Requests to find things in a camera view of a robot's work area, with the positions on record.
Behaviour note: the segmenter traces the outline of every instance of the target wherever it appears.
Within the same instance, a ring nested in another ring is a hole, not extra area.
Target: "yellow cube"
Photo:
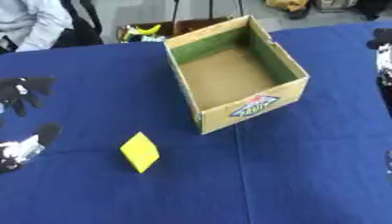
[[[159,159],[155,144],[142,132],[137,133],[121,147],[122,153],[142,173]]]

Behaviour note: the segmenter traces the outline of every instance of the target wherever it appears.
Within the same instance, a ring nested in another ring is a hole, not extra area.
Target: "cardboard box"
[[[306,71],[251,16],[165,42],[202,134],[296,102]]]

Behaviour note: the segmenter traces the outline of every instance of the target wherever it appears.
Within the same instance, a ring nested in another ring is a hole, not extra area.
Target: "green inner lining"
[[[237,42],[246,35],[246,30],[247,27],[241,27],[208,38],[203,38],[192,42],[191,44],[171,49],[171,53],[179,64],[199,60],[235,47]]]
[[[257,57],[270,72],[272,78],[279,84],[294,81],[296,75],[279,59],[274,51],[254,32],[248,36],[249,50]]]
[[[246,46],[269,71],[277,84],[296,79],[295,74],[279,59],[272,49],[249,26],[223,32],[208,38],[171,49],[179,65],[199,60],[221,51]]]

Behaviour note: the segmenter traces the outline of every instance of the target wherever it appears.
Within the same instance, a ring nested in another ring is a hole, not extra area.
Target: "table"
[[[384,152],[392,123],[375,85],[375,27],[272,36],[311,75],[301,101],[200,136],[159,43],[7,54],[2,77],[54,75],[54,95],[0,137],[42,123],[53,146],[0,176],[2,221],[19,223],[390,223]],[[161,158],[137,174],[119,147],[138,131]]]

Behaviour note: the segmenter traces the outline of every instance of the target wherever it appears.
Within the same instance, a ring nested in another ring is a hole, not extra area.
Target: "gray sleeve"
[[[37,23],[17,52],[49,49],[66,28],[72,28],[72,19],[60,0],[21,0],[29,14],[37,16]]]

